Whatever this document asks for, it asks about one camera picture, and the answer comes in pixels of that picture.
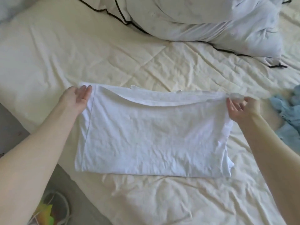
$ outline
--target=cream bedsheet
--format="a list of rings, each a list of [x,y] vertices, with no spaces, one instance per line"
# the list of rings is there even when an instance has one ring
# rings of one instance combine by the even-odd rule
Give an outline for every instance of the cream bedsheet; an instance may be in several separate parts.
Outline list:
[[[300,83],[300,0],[284,6],[280,29],[287,69],[218,52],[197,42],[142,34],[78,0],[41,0],[0,25],[0,102],[32,132],[64,89],[91,82],[158,91],[211,90],[259,98]],[[267,102],[273,128],[281,120]],[[59,164],[114,225],[284,224],[237,125],[228,141],[231,178],[75,172],[75,125]]]

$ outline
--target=right hand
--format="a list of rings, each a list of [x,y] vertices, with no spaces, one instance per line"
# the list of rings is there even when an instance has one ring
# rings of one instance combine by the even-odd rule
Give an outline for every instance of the right hand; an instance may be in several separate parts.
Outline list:
[[[229,117],[237,123],[248,119],[251,115],[260,116],[260,103],[254,98],[245,97],[243,102],[227,98],[226,104]]]

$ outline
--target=gray floor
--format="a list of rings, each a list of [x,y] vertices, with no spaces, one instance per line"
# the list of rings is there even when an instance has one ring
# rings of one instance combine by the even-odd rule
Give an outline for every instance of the gray floor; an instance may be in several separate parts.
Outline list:
[[[0,104],[0,154],[9,151],[26,136],[28,136],[28,132]],[[76,183],[59,165],[56,166],[47,189],[58,190],[68,198],[72,215],[68,224],[111,225],[110,221],[90,203]]]

